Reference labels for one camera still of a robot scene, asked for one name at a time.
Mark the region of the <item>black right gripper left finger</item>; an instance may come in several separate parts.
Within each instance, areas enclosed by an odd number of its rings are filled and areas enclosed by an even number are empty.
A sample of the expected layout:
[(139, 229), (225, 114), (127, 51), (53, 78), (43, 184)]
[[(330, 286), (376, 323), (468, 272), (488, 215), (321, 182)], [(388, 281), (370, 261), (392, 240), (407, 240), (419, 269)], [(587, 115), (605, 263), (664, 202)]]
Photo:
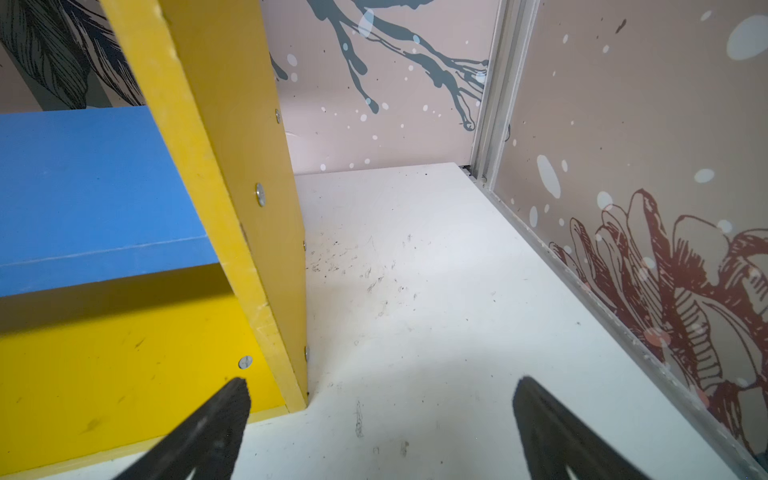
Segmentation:
[(230, 380), (117, 478), (231, 478), (250, 408), (246, 380)]

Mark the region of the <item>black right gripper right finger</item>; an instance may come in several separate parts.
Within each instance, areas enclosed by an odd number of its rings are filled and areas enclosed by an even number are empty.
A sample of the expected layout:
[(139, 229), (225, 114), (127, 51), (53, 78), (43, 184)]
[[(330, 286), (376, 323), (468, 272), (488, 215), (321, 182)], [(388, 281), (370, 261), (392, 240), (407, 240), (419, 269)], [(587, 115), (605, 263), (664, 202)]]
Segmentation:
[(534, 378), (519, 380), (512, 408), (533, 479), (648, 478)]

